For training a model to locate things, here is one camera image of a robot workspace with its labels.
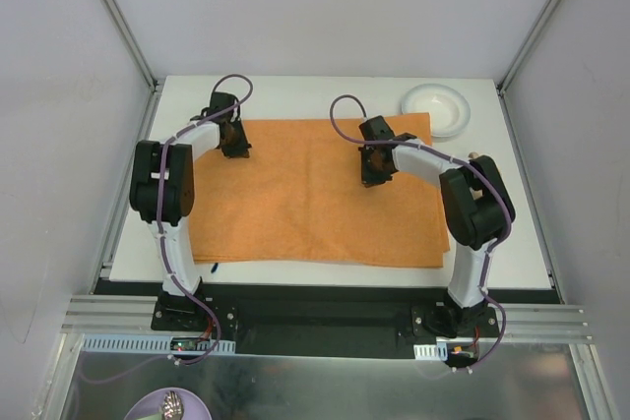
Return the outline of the orange cloth placemat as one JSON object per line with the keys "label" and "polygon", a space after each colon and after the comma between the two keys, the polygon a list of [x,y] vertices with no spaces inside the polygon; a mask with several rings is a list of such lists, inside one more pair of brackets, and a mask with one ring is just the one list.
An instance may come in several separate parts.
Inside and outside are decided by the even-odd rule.
{"label": "orange cloth placemat", "polygon": [[398,172],[367,188],[359,122],[248,120],[247,158],[209,150],[194,163],[189,233],[196,263],[306,261],[438,269],[449,251],[441,198]]}

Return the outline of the white ceramic plate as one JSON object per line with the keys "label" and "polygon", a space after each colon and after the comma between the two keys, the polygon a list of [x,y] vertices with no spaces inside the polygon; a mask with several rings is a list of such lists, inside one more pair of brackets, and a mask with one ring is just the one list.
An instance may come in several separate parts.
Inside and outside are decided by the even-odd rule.
{"label": "white ceramic plate", "polygon": [[409,90],[402,98],[403,114],[427,113],[433,138],[450,139],[462,134],[472,111],[457,90],[441,84],[424,84]]}

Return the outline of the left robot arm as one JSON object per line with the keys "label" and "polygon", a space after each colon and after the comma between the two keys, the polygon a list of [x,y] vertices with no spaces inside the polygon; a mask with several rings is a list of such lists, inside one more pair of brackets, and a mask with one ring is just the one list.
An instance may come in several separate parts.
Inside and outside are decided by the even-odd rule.
{"label": "left robot arm", "polygon": [[215,91],[209,105],[182,130],[162,142],[139,141],[134,151],[130,206],[156,240],[162,290],[184,297],[173,316],[187,330],[201,328],[209,316],[206,303],[192,297],[202,283],[193,262],[188,224],[195,203],[194,164],[210,150],[220,150],[226,158],[250,155],[241,103],[232,93]]}

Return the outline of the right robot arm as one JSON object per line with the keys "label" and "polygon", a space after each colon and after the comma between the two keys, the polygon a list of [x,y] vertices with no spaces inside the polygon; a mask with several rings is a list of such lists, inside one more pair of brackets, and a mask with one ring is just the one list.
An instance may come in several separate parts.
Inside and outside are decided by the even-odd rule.
{"label": "right robot arm", "polygon": [[478,321],[474,308],[487,302],[486,281],[494,248],[506,239],[514,207],[492,158],[465,161],[411,134],[396,136],[382,116],[359,125],[363,145],[361,181],[385,184],[397,172],[417,177],[440,191],[447,228],[457,242],[442,315],[445,330],[463,336]]}

